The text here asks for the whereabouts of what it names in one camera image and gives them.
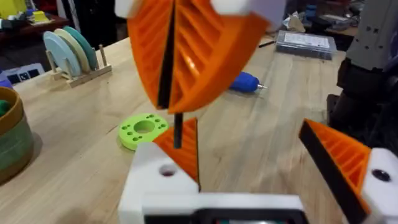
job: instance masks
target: wooden plate stand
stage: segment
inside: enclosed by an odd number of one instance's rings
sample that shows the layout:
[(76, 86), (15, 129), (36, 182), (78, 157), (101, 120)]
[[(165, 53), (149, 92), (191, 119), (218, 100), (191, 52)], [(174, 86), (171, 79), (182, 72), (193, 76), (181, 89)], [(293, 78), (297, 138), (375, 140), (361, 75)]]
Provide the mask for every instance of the wooden plate stand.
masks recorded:
[(70, 71), (70, 62), (68, 61), (68, 59), (66, 59), (66, 58), (64, 59), (65, 65), (67, 66), (67, 71), (63, 71), (61, 68), (57, 68), (55, 66), (55, 62), (54, 62), (51, 52), (46, 50), (45, 53), (47, 54), (47, 59), (49, 60), (50, 66), (52, 69), (52, 73), (50, 75), (53, 77), (54, 80), (66, 78), (67, 84), (70, 86), (70, 88), (74, 88), (74, 87), (81, 85), (83, 83), (86, 83), (100, 75), (110, 72), (112, 70), (112, 65), (110, 65), (106, 62), (105, 52), (104, 52), (104, 48), (103, 48), (102, 44), (99, 45), (99, 51), (101, 52), (103, 67), (100, 68), (100, 66), (98, 64), (98, 59), (95, 58), (96, 59), (95, 70), (92, 70), (89, 73), (82, 72), (82, 74), (79, 75), (78, 77), (72, 77), (69, 72)]

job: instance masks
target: round disk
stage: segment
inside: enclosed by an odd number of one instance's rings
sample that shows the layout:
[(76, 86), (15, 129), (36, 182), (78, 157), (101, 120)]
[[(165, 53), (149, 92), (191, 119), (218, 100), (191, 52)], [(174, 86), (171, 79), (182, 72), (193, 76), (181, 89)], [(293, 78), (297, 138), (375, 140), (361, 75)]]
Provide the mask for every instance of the round disk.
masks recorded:
[(79, 61), (65, 41), (53, 32), (47, 31), (43, 35), (44, 45), (49, 50), (55, 63), (64, 71), (67, 71), (64, 59), (68, 59), (70, 64), (70, 75), (78, 77), (81, 74)]
[(169, 128), (166, 120), (156, 114), (132, 116), (120, 125), (122, 145), (135, 151), (139, 143), (151, 142)]
[(95, 57), (95, 51), (93, 50), (91, 45), (88, 43), (88, 41), (85, 39), (85, 37), (83, 37), (83, 35), (81, 35), (79, 33), (79, 31), (75, 30), (72, 27), (66, 26), (63, 29), (66, 30), (70, 35), (72, 35), (72, 37), (74, 37), (77, 40), (77, 42), (79, 42), (80, 46), (85, 51), (86, 57), (88, 59), (88, 63), (90, 64), (90, 68), (92, 70), (94, 70), (96, 67), (96, 63), (97, 63), (97, 60)]
[(72, 37), (72, 35), (70, 35), (67, 31), (65, 31), (63, 29), (56, 29), (54, 31), (54, 33), (57, 34), (58, 36), (60, 36), (68, 44), (68, 46), (72, 49), (73, 53), (75, 53), (75, 55), (77, 56), (77, 58), (79, 60), (81, 69), (85, 73), (89, 73), (90, 66), (88, 65), (86, 53), (84, 52), (84, 50), (82, 49), (80, 44), (77, 42), (77, 40), (75, 40), (75, 38)]

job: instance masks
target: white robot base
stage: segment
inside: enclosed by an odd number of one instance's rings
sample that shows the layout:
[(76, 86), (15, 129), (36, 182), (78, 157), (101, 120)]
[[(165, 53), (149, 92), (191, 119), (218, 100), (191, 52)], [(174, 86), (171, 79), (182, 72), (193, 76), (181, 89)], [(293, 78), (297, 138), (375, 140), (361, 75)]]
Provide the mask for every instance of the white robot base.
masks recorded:
[(118, 212), (120, 224), (308, 223), (296, 195), (199, 192), (153, 142), (138, 145)]

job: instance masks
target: round container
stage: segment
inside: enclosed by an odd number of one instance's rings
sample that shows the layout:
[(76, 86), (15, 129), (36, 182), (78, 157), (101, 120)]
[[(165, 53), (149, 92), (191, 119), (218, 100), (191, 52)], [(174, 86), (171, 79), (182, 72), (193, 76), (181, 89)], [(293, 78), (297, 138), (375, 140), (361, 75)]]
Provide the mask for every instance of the round container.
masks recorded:
[(33, 136), (24, 116), (22, 100), (12, 89), (0, 86), (0, 100), (11, 109), (0, 117), (0, 184), (14, 177), (33, 155)]

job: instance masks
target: green 3d printed disk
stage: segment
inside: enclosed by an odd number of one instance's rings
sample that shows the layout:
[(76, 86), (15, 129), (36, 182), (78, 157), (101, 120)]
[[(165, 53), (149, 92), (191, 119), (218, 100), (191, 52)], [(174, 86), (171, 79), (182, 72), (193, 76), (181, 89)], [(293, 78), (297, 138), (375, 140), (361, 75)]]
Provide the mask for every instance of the green 3d printed disk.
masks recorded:
[(151, 142), (169, 128), (166, 120), (156, 114), (131, 116), (119, 127), (122, 145), (135, 151), (139, 143)]

